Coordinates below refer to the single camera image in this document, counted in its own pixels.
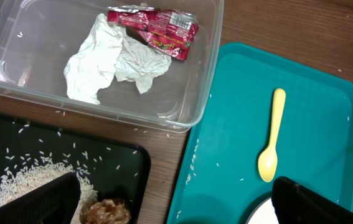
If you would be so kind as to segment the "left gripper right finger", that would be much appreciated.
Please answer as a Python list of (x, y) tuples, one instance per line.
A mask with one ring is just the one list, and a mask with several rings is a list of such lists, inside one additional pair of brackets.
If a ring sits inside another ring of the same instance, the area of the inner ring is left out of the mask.
[(353, 213), (297, 182), (281, 176), (272, 186), (279, 224), (353, 224)]

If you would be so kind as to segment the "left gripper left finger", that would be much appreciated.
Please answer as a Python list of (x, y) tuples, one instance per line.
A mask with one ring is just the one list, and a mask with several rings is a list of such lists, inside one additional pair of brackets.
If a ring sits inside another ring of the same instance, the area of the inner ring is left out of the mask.
[(80, 200), (71, 172), (0, 207), (0, 224), (70, 224)]

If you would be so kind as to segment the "brown food scrap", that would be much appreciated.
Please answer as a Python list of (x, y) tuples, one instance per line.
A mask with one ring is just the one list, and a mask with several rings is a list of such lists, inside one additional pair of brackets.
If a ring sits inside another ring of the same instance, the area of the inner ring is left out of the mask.
[(129, 206), (120, 198), (88, 203), (80, 212), (82, 224), (127, 224), (130, 220)]

